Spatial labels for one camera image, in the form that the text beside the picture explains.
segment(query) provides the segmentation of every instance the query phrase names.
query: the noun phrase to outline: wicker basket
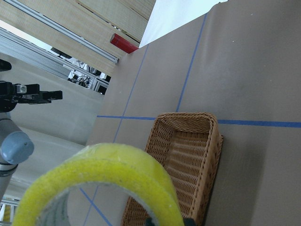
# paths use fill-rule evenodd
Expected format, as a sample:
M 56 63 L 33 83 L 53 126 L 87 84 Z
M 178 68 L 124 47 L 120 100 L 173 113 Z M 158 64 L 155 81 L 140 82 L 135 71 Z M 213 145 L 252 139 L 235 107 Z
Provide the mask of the wicker basket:
M 182 216 L 202 224 L 223 138 L 209 113 L 164 113 L 151 130 L 146 152 L 160 162 L 175 186 Z M 144 226 L 144 208 L 129 198 L 122 226 Z

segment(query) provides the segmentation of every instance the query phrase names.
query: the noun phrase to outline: red cylinder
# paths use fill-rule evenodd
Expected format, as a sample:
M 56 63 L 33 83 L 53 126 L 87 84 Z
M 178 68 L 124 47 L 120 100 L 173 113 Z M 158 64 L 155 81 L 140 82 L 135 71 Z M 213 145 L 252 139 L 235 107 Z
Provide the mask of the red cylinder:
M 117 46 L 119 49 L 125 51 L 126 53 L 132 53 L 138 49 L 137 46 L 133 45 L 131 42 L 117 34 L 112 35 L 110 43 L 112 43 L 114 46 Z

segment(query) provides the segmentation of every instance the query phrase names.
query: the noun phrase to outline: yellow ring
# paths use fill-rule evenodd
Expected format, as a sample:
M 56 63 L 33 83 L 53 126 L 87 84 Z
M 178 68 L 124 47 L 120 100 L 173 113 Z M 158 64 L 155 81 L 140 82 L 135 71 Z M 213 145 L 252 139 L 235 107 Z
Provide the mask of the yellow ring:
M 115 184 L 134 194 L 157 225 L 184 225 L 172 181 L 154 158 L 129 145 L 98 144 L 37 179 L 22 198 L 12 226 L 40 226 L 47 205 L 68 188 L 88 182 Z

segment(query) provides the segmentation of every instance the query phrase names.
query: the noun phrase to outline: yellow roll of tape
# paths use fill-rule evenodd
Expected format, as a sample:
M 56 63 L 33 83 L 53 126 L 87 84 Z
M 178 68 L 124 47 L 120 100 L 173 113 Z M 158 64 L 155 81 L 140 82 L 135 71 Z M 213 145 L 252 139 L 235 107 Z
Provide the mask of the yellow roll of tape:
M 124 188 L 147 210 L 158 226 L 183 226 L 172 181 L 146 152 L 128 145 L 88 146 L 37 179 L 26 191 L 12 226 L 66 226 L 71 187 L 109 183 Z

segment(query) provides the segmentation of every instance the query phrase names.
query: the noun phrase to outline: blue line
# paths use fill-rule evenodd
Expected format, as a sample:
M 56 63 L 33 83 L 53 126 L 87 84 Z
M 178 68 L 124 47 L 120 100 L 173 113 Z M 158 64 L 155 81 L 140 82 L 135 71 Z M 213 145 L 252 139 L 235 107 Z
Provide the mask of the blue line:
M 91 205 L 95 208 L 95 210 L 99 213 L 99 215 L 104 219 L 104 221 L 108 224 L 108 226 L 113 226 L 108 219 L 105 217 L 105 215 L 100 211 L 100 209 L 94 204 L 94 202 L 89 198 L 89 196 L 85 193 L 85 191 L 80 188 L 81 192 L 84 194 L 84 196 L 89 200 Z
M 228 125 L 301 128 L 301 122 L 289 122 L 289 121 L 218 120 L 218 123 L 219 124 L 228 124 Z
M 186 79 L 185 79 L 185 82 L 184 82 L 184 85 L 183 85 L 183 88 L 182 88 L 182 92 L 181 92 L 181 95 L 180 95 L 180 99 L 179 99 L 179 103 L 178 103 L 176 112 L 179 112 L 179 109 L 180 109 L 180 105 L 181 105 L 182 98 L 183 98 L 183 95 L 184 95 L 184 91 L 185 91 L 187 81 L 188 81 L 188 78 L 189 78 L 189 75 L 190 75 L 190 71 L 191 71 L 191 68 L 192 68 L 192 65 L 193 65 L 193 62 L 194 62 L 194 58 L 196 56 L 196 52 L 197 52 L 197 49 L 198 49 L 199 42 L 201 40 L 201 36 L 202 36 L 202 32 L 203 32 L 203 29 L 204 29 L 204 26 L 205 26 L 206 18 L 207 18 L 207 13 L 204 16 L 202 27 L 201 27 L 201 30 L 200 30 L 199 35 L 198 35 L 198 40 L 197 40 L 197 43 L 196 43 L 196 46 L 194 48 L 194 52 L 193 52 L 193 55 L 192 55 L 192 58 L 191 58 L 191 61 L 190 61 L 190 65 L 189 65 L 189 68 L 188 68 L 188 71 L 187 71 Z
M 136 82 L 137 82 L 138 75 L 139 75 L 139 73 L 140 73 L 140 71 L 141 71 L 141 68 L 142 68 L 142 65 L 143 65 L 143 62 L 144 62 L 144 59 L 145 59 L 145 56 L 146 56 L 146 53 L 147 53 L 147 50 L 148 50 L 148 48 L 149 48 L 149 45 L 147 45 L 147 46 L 146 46 L 146 50 L 145 50 L 145 52 L 144 52 L 144 55 L 143 55 L 142 61 L 141 61 L 141 63 L 140 63 L 140 66 L 139 66 L 139 69 L 138 69 L 138 72 L 137 72 L 136 78 L 135 78 L 135 80 L 134 80 L 134 83 L 133 83 L 133 86 L 132 86 L 132 89 L 131 89 L 130 95 L 128 96 L 128 99 L 127 99 L 127 104 L 126 104 L 126 107 L 125 107 L 125 109 L 124 109 L 124 111 L 123 111 L 123 114 L 122 114 L 122 116 L 124 116 L 124 114 L 126 113 L 126 110 L 127 110 L 128 103 L 130 102 L 130 99 L 131 99 L 131 97 L 132 97 L 132 93 L 133 93 L 133 90 L 134 90 L 135 84 L 136 84 Z M 117 128 L 117 130 L 116 130 L 116 133 L 115 133 L 115 136 L 114 136 L 114 139 L 113 139 L 113 143 L 115 143 L 115 141 L 116 141 L 117 134 L 119 133 L 119 129 L 120 129 L 120 126 L 121 126 L 121 124 L 122 124 L 122 118 L 121 118 L 121 120 L 120 120 L 120 122 L 119 122 L 119 125 L 118 125 L 118 128 Z
M 97 190 L 98 190 L 98 186 L 97 186 L 97 187 L 96 187 L 96 189 L 95 189 L 95 192 L 94 192 L 94 195 L 93 195 L 93 199 L 92 199 L 92 201 L 94 201 L 94 199 L 95 199 L 95 196 L 96 196 Z M 88 213 L 87 213 L 87 215 L 86 215 L 86 218 L 85 218 L 85 221 L 84 221 L 84 225 L 83 225 L 83 226 L 85 226 L 85 225 L 86 225 L 86 223 L 87 223 L 88 216 L 89 216 L 89 214 L 90 214 L 90 211 L 91 211 L 91 207 L 92 207 L 92 204 L 90 204 L 90 207 L 89 207 Z
M 153 121 L 156 118 L 152 117 L 134 117 L 134 116 L 112 116 L 112 115 L 98 115 L 98 118 L 109 118 L 109 119 L 133 119 L 133 120 L 150 120 Z

